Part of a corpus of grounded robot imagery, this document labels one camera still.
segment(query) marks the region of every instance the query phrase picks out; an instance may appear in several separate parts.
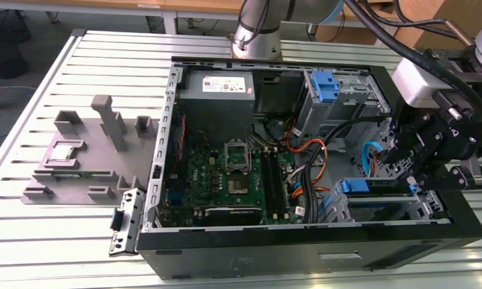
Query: green circuit board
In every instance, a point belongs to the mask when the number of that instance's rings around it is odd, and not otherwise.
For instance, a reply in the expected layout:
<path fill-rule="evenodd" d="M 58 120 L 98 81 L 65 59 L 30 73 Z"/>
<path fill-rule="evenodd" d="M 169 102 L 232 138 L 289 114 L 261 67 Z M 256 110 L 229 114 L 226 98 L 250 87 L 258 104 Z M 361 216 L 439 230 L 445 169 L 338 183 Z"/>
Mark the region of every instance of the green circuit board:
<path fill-rule="evenodd" d="M 169 192 L 170 200 L 182 199 L 178 206 L 171 206 L 173 221 L 177 226 L 190 226 L 194 208 L 210 207 L 256 207 L 264 210 L 264 225 L 289 224 L 296 222 L 294 214 L 289 219 L 272 219 L 266 216 L 266 198 L 262 181 L 262 151 L 250 152 L 250 172 L 233 171 L 225 168 L 225 150 L 195 150 L 189 156 L 187 187 L 185 192 Z M 286 170 L 293 164 L 289 152 L 278 155 L 282 168 L 284 192 L 286 189 Z M 245 150 L 229 150 L 229 163 L 246 163 Z"/>

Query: motherboard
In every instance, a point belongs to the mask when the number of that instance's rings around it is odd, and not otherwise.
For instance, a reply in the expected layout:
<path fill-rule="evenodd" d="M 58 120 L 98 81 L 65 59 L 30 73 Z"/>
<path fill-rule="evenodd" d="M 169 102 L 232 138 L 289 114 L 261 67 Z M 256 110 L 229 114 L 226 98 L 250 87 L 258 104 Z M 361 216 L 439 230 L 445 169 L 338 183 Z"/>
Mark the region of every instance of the motherboard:
<path fill-rule="evenodd" d="M 300 222 L 288 201 L 292 168 L 289 152 L 244 146 L 193 150 L 186 186 L 167 191 L 165 221 L 179 227 Z"/>

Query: gray carpet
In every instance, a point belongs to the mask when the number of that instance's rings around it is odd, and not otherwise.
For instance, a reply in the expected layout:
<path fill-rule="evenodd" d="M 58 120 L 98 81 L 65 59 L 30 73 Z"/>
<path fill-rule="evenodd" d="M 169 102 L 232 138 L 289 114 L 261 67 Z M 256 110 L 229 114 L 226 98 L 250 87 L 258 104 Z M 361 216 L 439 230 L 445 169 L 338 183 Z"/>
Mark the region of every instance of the gray carpet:
<path fill-rule="evenodd" d="M 71 31 L 77 28 L 89 30 L 150 32 L 147 19 L 142 16 L 119 16 L 102 14 L 61 13 L 59 23 L 51 24 L 44 12 L 27 11 L 26 23 L 32 38 L 20 44 L 22 53 L 30 63 L 30 71 L 16 79 L 0 79 L 0 87 L 22 85 L 38 87 L 52 63 L 69 40 Z M 161 18 L 151 17 L 151 27 L 158 33 L 165 32 Z M 189 35 L 228 36 L 237 28 L 237 22 L 230 20 L 205 20 L 195 23 L 195 28 L 187 28 L 185 19 L 179 20 L 179 33 Z M 282 39 L 308 40 L 305 24 L 284 24 Z M 7 89 L 0 90 L 0 135 L 10 132 L 19 115 L 32 96 L 31 90 Z"/>

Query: ram slot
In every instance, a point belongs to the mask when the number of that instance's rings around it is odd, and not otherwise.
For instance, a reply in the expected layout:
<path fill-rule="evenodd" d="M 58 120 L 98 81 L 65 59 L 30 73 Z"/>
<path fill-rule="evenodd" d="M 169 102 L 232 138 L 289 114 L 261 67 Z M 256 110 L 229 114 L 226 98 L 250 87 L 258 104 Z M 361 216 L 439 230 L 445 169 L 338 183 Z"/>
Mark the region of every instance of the ram slot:
<path fill-rule="evenodd" d="M 272 183 L 272 169 L 270 169 L 270 159 L 269 153 L 264 152 L 261 154 L 261 165 L 262 165 L 262 181 L 265 188 L 265 200 L 266 200 L 266 215 L 269 218 L 273 218 L 276 212 L 276 201 L 274 201 L 274 189 Z"/>
<path fill-rule="evenodd" d="M 270 168 L 272 168 L 272 183 L 274 189 L 276 214 L 278 215 L 278 217 L 284 217 L 284 214 L 286 212 L 286 201 L 284 198 L 282 171 L 280 165 L 280 158 L 276 152 L 270 152 Z"/>
<path fill-rule="evenodd" d="M 266 198 L 266 214 L 269 218 L 276 219 L 277 217 L 284 217 L 286 212 L 281 166 L 277 153 L 262 153 L 261 161 Z"/>

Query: metal slotted surface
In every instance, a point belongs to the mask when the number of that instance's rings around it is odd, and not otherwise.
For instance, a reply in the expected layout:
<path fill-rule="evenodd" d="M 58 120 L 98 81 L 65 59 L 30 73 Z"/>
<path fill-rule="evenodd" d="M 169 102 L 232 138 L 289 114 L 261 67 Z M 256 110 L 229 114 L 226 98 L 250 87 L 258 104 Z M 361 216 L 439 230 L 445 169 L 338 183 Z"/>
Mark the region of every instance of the metal slotted surface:
<path fill-rule="evenodd" d="M 139 256 L 109 257 L 113 207 L 36 206 L 20 201 L 55 131 L 61 110 L 99 117 L 95 94 L 114 97 L 125 118 L 159 119 L 173 55 L 230 57 L 220 37 L 89 31 L 73 37 L 0 149 L 0 288 L 425 288 L 482 287 L 482 240 L 397 270 L 163 282 Z M 384 48 L 284 41 L 286 61 L 365 63 L 392 72 Z M 482 191 L 467 193 L 482 222 Z"/>

